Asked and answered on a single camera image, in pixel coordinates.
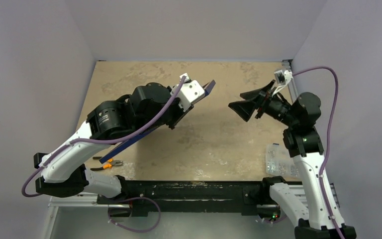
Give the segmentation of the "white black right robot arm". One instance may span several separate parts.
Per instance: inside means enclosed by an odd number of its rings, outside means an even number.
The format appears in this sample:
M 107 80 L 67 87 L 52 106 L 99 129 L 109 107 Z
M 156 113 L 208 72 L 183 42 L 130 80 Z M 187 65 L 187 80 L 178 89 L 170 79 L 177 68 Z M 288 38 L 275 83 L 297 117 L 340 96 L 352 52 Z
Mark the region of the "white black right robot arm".
M 326 155 L 315 128 L 321 116 L 320 98 L 304 92 L 290 104 L 281 93 L 274 93 L 274 83 L 241 93 L 241 100 L 228 106 L 244 121 L 269 115 L 287 126 L 284 145 L 299 172 L 307 203 L 291 192 L 281 176 L 263 179 L 267 185 L 259 189 L 260 198 L 278 203 L 292 222 L 297 239 L 355 239 L 356 230 L 346 225 L 325 171 Z

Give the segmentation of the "blue wooden picture frame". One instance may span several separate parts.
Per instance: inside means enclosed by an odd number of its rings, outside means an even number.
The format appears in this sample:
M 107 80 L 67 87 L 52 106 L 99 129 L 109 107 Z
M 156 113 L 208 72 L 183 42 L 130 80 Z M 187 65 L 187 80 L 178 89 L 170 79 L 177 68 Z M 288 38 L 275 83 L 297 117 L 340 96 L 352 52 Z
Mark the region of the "blue wooden picture frame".
M 205 97 L 210 94 L 215 84 L 216 82 L 212 80 L 209 83 L 202 86 L 205 90 Z M 154 118 L 154 116 L 158 114 L 164 107 L 165 103 L 164 101 L 162 101 L 162 98 L 159 96 L 159 94 L 156 93 L 155 87 L 156 84 L 153 84 L 152 86 L 151 84 L 148 84 L 143 87 L 138 87 L 134 90 L 134 93 L 129 97 L 129 102 L 133 106 L 134 113 L 137 118 L 135 122 L 138 124 L 139 128 L 150 122 Z M 181 87 L 175 85 L 172 88 L 168 87 L 167 89 L 173 95 L 175 92 L 179 93 Z M 120 145 L 112 149 L 107 155 L 99 159 L 99 162 L 102 164 L 107 162 L 109 159 L 115 157 L 123 150 L 127 149 L 137 141 L 150 134 L 155 129 L 159 128 L 161 126 L 159 118 L 151 126 L 147 127 L 143 132 L 141 132 L 137 136 L 134 136 L 131 139 L 125 140 L 122 143 L 120 143 Z

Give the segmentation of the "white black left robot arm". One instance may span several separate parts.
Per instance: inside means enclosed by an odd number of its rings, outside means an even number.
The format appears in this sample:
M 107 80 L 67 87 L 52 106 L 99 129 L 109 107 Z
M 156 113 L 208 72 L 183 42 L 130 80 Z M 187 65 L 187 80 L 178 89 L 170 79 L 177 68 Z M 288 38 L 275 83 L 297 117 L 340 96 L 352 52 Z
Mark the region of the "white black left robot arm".
M 64 198 L 90 192 L 124 203 L 128 199 L 124 178 L 98 174 L 85 162 L 111 148 L 101 159 L 107 162 L 153 130 L 163 125 L 173 129 L 205 95 L 197 81 L 185 79 L 172 87 L 151 82 L 117 100 L 102 102 L 56 150 L 35 155 L 36 195 Z

